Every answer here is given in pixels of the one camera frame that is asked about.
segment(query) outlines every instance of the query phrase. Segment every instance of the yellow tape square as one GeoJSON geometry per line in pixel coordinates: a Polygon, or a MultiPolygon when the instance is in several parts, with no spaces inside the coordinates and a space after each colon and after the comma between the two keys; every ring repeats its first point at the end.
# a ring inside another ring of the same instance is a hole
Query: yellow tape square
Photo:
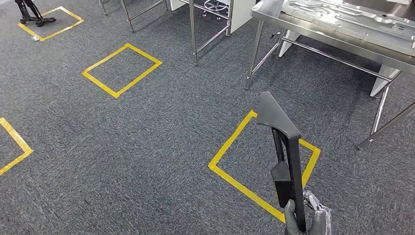
{"type": "Polygon", "coordinates": [[[18,158],[13,160],[11,163],[7,164],[5,167],[0,169],[0,175],[4,174],[14,165],[19,163],[21,160],[25,159],[29,156],[33,150],[27,145],[27,143],[22,139],[22,137],[13,129],[13,127],[6,121],[5,118],[0,118],[0,125],[9,133],[9,135],[14,139],[14,141],[19,145],[19,147],[23,150],[23,154],[21,154],[18,158]]]}
{"type": "MultiPolygon", "coordinates": [[[[235,141],[236,137],[241,133],[241,131],[245,128],[245,126],[248,124],[248,122],[252,118],[256,118],[257,113],[255,113],[253,110],[249,111],[249,113],[246,115],[246,117],[242,120],[242,122],[238,125],[235,132],[229,137],[229,139],[225,142],[225,144],[219,149],[219,151],[216,153],[215,157],[213,157],[212,161],[209,163],[209,168],[218,174],[220,177],[222,177],[224,180],[226,180],[228,183],[230,183],[232,186],[237,188],[239,191],[241,191],[244,195],[251,198],[254,202],[256,202],[258,205],[260,205],[262,208],[264,208],[266,211],[271,213],[273,216],[275,216],[277,219],[281,220],[283,223],[285,223],[284,214],[271,206],[269,203],[264,201],[262,198],[257,196],[254,192],[246,188],[243,184],[236,181],[234,178],[232,178],[229,174],[227,174],[224,170],[220,169],[216,164],[219,162],[219,160],[222,158],[222,156],[225,154],[226,150],[230,147],[230,145],[235,141]]],[[[302,187],[307,184],[308,179],[310,178],[311,171],[313,170],[314,166],[316,165],[317,159],[320,155],[320,149],[313,146],[312,144],[306,142],[303,139],[299,140],[299,144],[303,145],[304,147],[310,149],[313,153],[311,155],[310,160],[308,161],[307,167],[305,168],[303,174],[302,174],[302,187]]]]}
{"type": "Polygon", "coordinates": [[[51,12],[57,11],[57,10],[62,10],[62,11],[64,11],[64,12],[65,12],[65,13],[67,13],[68,15],[70,15],[70,16],[74,17],[75,19],[77,19],[77,20],[78,20],[78,22],[76,22],[76,23],[74,23],[74,24],[72,24],[72,25],[70,25],[70,26],[68,26],[68,27],[66,27],[66,28],[64,28],[64,29],[61,29],[61,30],[57,31],[56,33],[52,33],[52,34],[50,34],[49,36],[46,36],[46,37],[44,37],[44,38],[42,38],[41,36],[39,36],[37,33],[33,32],[30,28],[26,27],[26,26],[25,26],[24,24],[22,24],[22,23],[19,23],[19,24],[18,24],[18,26],[20,26],[20,28],[24,29],[26,32],[30,33],[30,35],[32,35],[32,36],[34,36],[34,37],[38,37],[38,38],[39,38],[39,41],[43,42],[43,41],[45,41],[45,40],[47,40],[47,39],[49,39],[49,38],[52,38],[52,37],[54,37],[54,36],[56,36],[56,35],[58,35],[58,34],[60,34],[60,33],[65,32],[65,31],[66,31],[66,30],[68,30],[68,29],[71,29],[71,28],[73,28],[73,27],[77,26],[78,24],[80,24],[80,23],[82,23],[82,22],[84,21],[83,19],[81,19],[81,17],[79,17],[79,16],[77,16],[77,15],[73,14],[72,12],[68,11],[67,9],[65,9],[65,8],[64,8],[64,7],[62,7],[62,6],[57,7],[57,8],[55,8],[55,9],[52,9],[52,10],[50,10],[50,11],[48,11],[48,12],[45,12],[45,13],[43,13],[43,14],[42,14],[42,16],[45,16],[45,15],[47,15],[47,14],[49,14],[49,13],[51,13],[51,12]]]}
{"type": "Polygon", "coordinates": [[[104,59],[98,61],[97,63],[95,63],[94,65],[90,66],[89,68],[85,69],[82,72],[82,75],[84,75],[87,79],[89,79],[91,82],[95,83],[97,86],[99,86],[100,88],[102,88],[104,91],[106,91],[107,93],[109,93],[113,97],[118,98],[122,93],[124,93],[126,90],[128,90],[130,87],[132,87],[134,84],[138,83],[142,78],[144,78],[147,74],[151,73],[151,71],[153,71],[154,69],[156,69],[161,64],[162,64],[162,62],[160,60],[154,58],[153,56],[151,56],[151,55],[149,55],[147,53],[145,53],[144,51],[138,49],[137,47],[135,47],[135,46],[133,46],[133,45],[131,45],[129,43],[126,43],[124,46],[122,46],[120,49],[114,51],[109,56],[107,56],[104,59]],[[136,77],[132,82],[130,82],[127,86],[125,86],[124,88],[122,88],[118,92],[113,91],[111,88],[107,87],[105,84],[103,84],[98,79],[94,78],[92,75],[90,75],[88,73],[93,68],[95,68],[95,67],[99,66],[100,64],[106,62],[107,60],[113,58],[114,56],[116,56],[117,54],[119,54],[120,52],[122,52],[123,50],[125,50],[127,48],[129,48],[129,49],[137,52],[138,54],[144,56],[145,58],[153,61],[154,62],[154,65],[152,67],[150,67],[149,69],[147,69],[140,76],[136,77]]]}

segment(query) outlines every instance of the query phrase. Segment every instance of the camera stand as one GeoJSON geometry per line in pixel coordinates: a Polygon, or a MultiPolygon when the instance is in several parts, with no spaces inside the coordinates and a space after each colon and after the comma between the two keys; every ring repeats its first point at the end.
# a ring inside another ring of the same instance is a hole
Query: camera stand
{"type": "Polygon", "coordinates": [[[55,18],[43,18],[40,14],[36,5],[32,2],[32,0],[15,0],[15,3],[19,6],[20,12],[22,13],[23,18],[20,20],[20,23],[26,24],[29,21],[35,21],[37,27],[42,27],[48,22],[55,22],[55,18]],[[35,17],[30,16],[26,5],[32,10],[35,17]]]}

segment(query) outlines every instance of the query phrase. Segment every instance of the gray glove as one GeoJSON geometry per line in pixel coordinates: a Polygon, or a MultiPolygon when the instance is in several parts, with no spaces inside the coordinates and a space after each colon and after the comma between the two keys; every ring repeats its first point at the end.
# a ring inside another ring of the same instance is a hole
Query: gray glove
{"type": "Polygon", "coordinates": [[[331,213],[328,207],[320,204],[314,214],[313,226],[305,233],[301,232],[294,215],[296,203],[289,200],[284,208],[285,226],[288,235],[331,235],[331,213]]]}

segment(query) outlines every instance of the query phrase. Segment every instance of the metal part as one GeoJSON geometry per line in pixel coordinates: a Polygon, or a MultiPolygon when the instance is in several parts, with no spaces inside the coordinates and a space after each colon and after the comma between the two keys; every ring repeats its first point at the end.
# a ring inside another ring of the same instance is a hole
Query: metal part
{"type": "Polygon", "coordinates": [[[403,110],[401,113],[396,115],[392,120],[390,120],[388,123],[386,123],[384,126],[382,126],[379,130],[377,130],[373,135],[370,135],[367,139],[365,139],[363,142],[357,145],[359,149],[363,149],[366,147],[369,143],[373,142],[375,139],[377,139],[381,134],[386,132],[387,130],[391,129],[393,125],[402,119],[404,119],[409,114],[413,113],[415,111],[415,102],[412,103],[409,107],[407,107],[405,110],[403,110]]]}
{"type": "Polygon", "coordinates": [[[192,34],[192,49],[193,49],[193,64],[197,65],[197,48],[196,48],[196,35],[195,35],[195,22],[194,22],[194,0],[189,0],[190,8],[190,31],[192,34]]]}
{"type": "Polygon", "coordinates": [[[207,40],[203,45],[201,45],[197,52],[203,50],[209,43],[211,43],[213,40],[215,40],[219,35],[221,35],[225,30],[228,30],[230,25],[225,26],[221,31],[219,31],[217,34],[215,34],[213,37],[211,37],[209,40],[207,40]]]}
{"type": "Polygon", "coordinates": [[[258,30],[256,32],[256,38],[254,43],[254,49],[251,55],[251,62],[248,67],[247,77],[245,79],[245,89],[248,90],[251,87],[253,68],[255,65],[256,54],[258,53],[259,42],[261,41],[262,29],[264,28],[264,21],[259,21],[258,30]]]}
{"type": "Polygon", "coordinates": [[[334,0],[288,0],[282,11],[327,30],[415,56],[415,22],[334,0]]]}
{"type": "Polygon", "coordinates": [[[105,9],[104,4],[106,4],[107,2],[109,2],[110,0],[98,0],[99,5],[102,7],[102,10],[104,11],[104,15],[108,16],[107,10],[105,9]]]}
{"type": "Polygon", "coordinates": [[[203,50],[209,43],[211,43],[213,40],[215,40],[217,37],[219,37],[219,35],[221,35],[223,32],[228,32],[228,29],[231,28],[231,22],[232,20],[230,19],[230,17],[232,17],[232,12],[233,11],[233,0],[230,1],[229,4],[229,11],[228,11],[228,17],[225,17],[225,19],[227,19],[227,25],[220,30],[217,34],[215,34],[213,37],[211,37],[210,39],[208,39],[205,43],[203,43],[203,45],[199,48],[197,48],[196,46],[196,32],[195,32],[195,13],[194,13],[194,8],[200,8],[204,11],[210,12],[214,15],[220,15],[222,16],[222,14],[217,13],[217,12],[213,12],[203,6],[197,5],[194,3],[194,0],[189,0],[189,1],[185,1],[185,0],[179,0],[185,3],[189,4],[189,9],[190,9],[190,31],[191,31],[191,37],[192,37],[192,51],[193,51],[193,64],[197,65],[197,53],[200,52],[201,50],[203,50]]]}
{"type": "Polygon", "coordinates": [[[392,81],[386,85],[383,89],[382,97],[379,102],[379,106],[376,111],[375,120],[373,121],[372,130],[370,132],[371,135],[373,135],[377,131],[377,127],[379,125],[380,116],[382,115],[383,106],[385,105],[386,96],[388,95],[389,87],[398,79],[398,77],[402,74],[402,72],[398,72],[395,77],[392,79],[392,81]]]}
{"type": "Polygon", "coordinates": [[[302,48],[304,48],[304,49],[310,50],[310,51],[315,52],[315,53],[317,53],[317,54],[323,55],[323,56],[325,56],[325,57],[327,57],[327,58],[333,59],[333,60],[335,60],[335,61],[337,61],[337,62],[340,62],[340,63],[342,63],[342,64],[348,65],[348,66],[353,67],[353,68],[355,68],[355,69],[358,69],[358,70],[361,70],[361,71],[363,71],[363,72],[369,73],[369,74],[371,74],[371,75],[377,76],[377,77],[379,77],[379,78],[382,78],[382,79],[383,79],[383,80],[385,80],[385,81],[388,81],[388,82],[391,82],[391,81],[392,81],[392,79],[390,79],[390,78],[388,78],[388,77],[386,77],[386,76],[384,76],[384,75],[381,75],[381,74],[379,74],[378,72],[373,72],[372,70],[365,69],[365,68],[363,68],[363,67],[361,67],[361,66],[358,66],[358,65],[355,65],[355,64],[353,64],[353,63],[347,62],[346,60],[342,60],[342,59],[340,59],[340,58],[337,58],[337,57],[332,56],[332,55],[330,55],[330,54],[324,53],[324,52],[322,52],[322,51],[320,51],[320,50],[317,50],[317,49],[315,49],[315,48],[309,47],[309,46],[307,46],[307,45],[304,45],[304,44],[301,44],[301,43],[298,43],[298,42],[295,42],[295,41],[292,41],[292,40],[289,40],[289,39],[286,39],[286,38],[282,38],[282,40],[283,40],[283,41],[286,41],[286,42],[289,42],[289,43],[291,43],[291,44],[297,45],[297,46],[299,46],[299,47],[302,47],[302,48]]]}
{"type": "Polygon", "coordinates": [[[266,2],[266,0],[263,0],[255,5],[252,9],[252,16],[254,18],[278,25],[306,37],[365,57],[400,71],[415,74],[415,57],[362,41],[338,31],[327,30],[320,25],[289,16],[283,12],[281,12],[279,16],[275,17],[275,13],[267,10],[267,6],[264,5],[266,2]]]}
{"type": "Polygon", "coordinates": [[[228,8],[228,20],[226,24],[229,26],[226,29],[226,36],[231,35],[231,27],[232,27],[232,14],[233,14],[233,0],[229,2],[229,8],[228,8]]]}
{"type": "Polygon", "coordinates": [[[167,7],[167,0],[159,0],[158,2],[155,2],[155,3],[154,3],[154,4],[152,4],[151,6],[149,6],[149,7],[145,8],[144,10],[142,10],[142,11],[140,11],[139,13],[137,13],[137,14],[133,15],[132,17],[130,17],[130,15],[128,14],[127,7],[125,6],[125,1],[124,1],[124,0],[121,0],[121,6],[122,6],[122,8],[124,9],[125,15],[127,16],[127,22],[128,22],[128,24],[130,25],[130,28],[131,28],[131,29],[130,29],[130,31],[131,31],[131,32],[134,32],[133,25],[131,24],[131,21],[132,21],[133,19],[135,19],[135,18],[139,17],[140,15],[142,15],[142,14],[146,13],[147,11],[149,11],[149,10],[153,9],[154,7],[156,7],[156,6],[160,5],[160,4],[162,4],[163,2],[165,2],[165,3],[166,3],[166,7],[167,7]]]}
{"type": "MultiPolygon", "coordinates": [[[[318,23],[308,22],[303,19],[296,18],[294,16],[290,16],[282,12],[281,13],[276,12],[275,10],[278,9],[278,6],[275,6],[275,2],[276,0],[262,0],[261,2],[259,2],[257,5],[255,5],[252,8],[252,16],[259,20],[259,26],[258,26],[258,32],[256,35],[256,40],[254,43],[254,50],[252,53],[251,62],[248,68],[247,78],[245,80],[245,89],[250,88],[251,81],[252,81],[252,75],[254,74],[254,72],[257,71],[260,65],[262,65],[263,61],[265,61],[268,58],[269,54],[272,53],[277,47],[277,45],[274,46],[271,49],[271,51],[261,60],[261,62],[254,68],[254,63],[255,63],[258,47],[259,47],[259,41],[261,38],[261,33],[262,33],[263,26],[264,26],[264,22],[268,22],[271,24],[281,26],[295,33],[318,40],[320,42],[337,47],[339,49],[343,49],[345,51],[354,53],[356,55],[360,55],[372,61],[378,62],[382,65],[395,68],[399,70],[400,73],[408,72],[410,74],[415,74],[415,57],[406,55],[404,53],[395,51],[393,49],[375,45],[373,43],[369,43],[364,40],[360,40],[356,37],[352,37],[344,33],[340,33],[338,30],[333,31],[332,29],[325,27],[323,24],[320,25],[318,23]]],[[[379,77],[389,82],[389,84],[384,89],[382,99],[379,104],[378,111],[377,111],[377,114],[376,114],[376,117],[373,123],[373,127],[371,130],[371,135],[366,140],[364,140],[362,143],[358,145],[359,149],[362,149],[363,147],[367,146],[369,142],[374,141],[374,139],[379,137],[379,135],[383,134],[385,131],[390,129],[393,124],[402,120],[407,115],[415,111],[415,103],[413,103],[409,107],[407,107],[404,111],[402,111],[400,114],[395,116],[392,120],[390,120],[387,124],[385,124],[379,130],[377,130],[379,119],[380,119],[380,116],[383,110],[383,105],[385,103],[385,99],[389,91],[389,86],[391,85],[392,81],[396,80],[396,77],[393,79],[390,79],[389,77],[383,76],[379,73],[373,72],[371,70],[367,70],[363,67],[349,63],[347,61],[336,58],[322,51],[319,51],[315,48],[309,47],[307,45],[295,42],[287,38],[282,38],[281,40],[297,45],[299,47],[308,49],[310,51],[326,56],[328,58],[334,59],[343,64],[352,66],[353,68],[375,75],[376,77],[379,77]]]]}
{"type": "MultiPolygon", "coordinates": [[[[186,3],[186,4],[190,4],[190,0],[188,0],[188,1],[186,1],[186,0],[179,0],[179,1],[184,2],[184,3],[186,3]]],[[[226,20],[229,20],[229,18],[228,18],[227,16],[225,16],[225,15],[223,15],[223,14],[220,14],[220,13],[218,13],[218,12],[214,12],[214,11],[212,11],[212,10],[210,10],[210,9],[207,9],[207,8],[205,8],[204,6],[201,6],[201,5],[199,5],[199,4],[195,4],[195,3],[194,3],[194,1],[193,1],[193,6],[194,6],[194,7],[196,7],[196,8],[199,8],[199,9],[201,9],[201,10],[207,11],[207,12],[209,12],[209,13],[213,14],[213,15],[216,15],[216,16],[222,17],[222,18],[224,18],[224,19],[226,19],[226,20]]]]}

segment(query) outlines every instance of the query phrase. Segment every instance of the black plastic part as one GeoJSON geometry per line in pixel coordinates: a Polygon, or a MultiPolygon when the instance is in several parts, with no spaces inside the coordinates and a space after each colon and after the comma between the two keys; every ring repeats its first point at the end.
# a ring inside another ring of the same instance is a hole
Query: black plastic part
{"type": "Polygon", "coordinates": [[[261,108],[258,113],[258,124],[273,127],[281,131],[287,138],[301,138],[301,134],[278,105],[270,92],[261,93],[261,108]]]}
{"type": "Polygon", "coordinates": [[[271,170],[278,200],[285,207],[291,198],[296,203],[296,218],[299,229],[305,232],[305,215],[302,195],[299,139],[301,134],[270,92],[261,93],[261,108],[258,124],[271,127],[277,151],[278,164],[271,170]],[[285,145],[287,161],[284,160],[282,144],[285,145]]]}
{"type": "Polygon", "coordinates": [[[293,182],[290,177],[290,170],[286,162],[279,162],[271,170],[274,180],[275,190],[277,191],[279,206],[284,208],[290,198],[294,198],[293,182]]]}

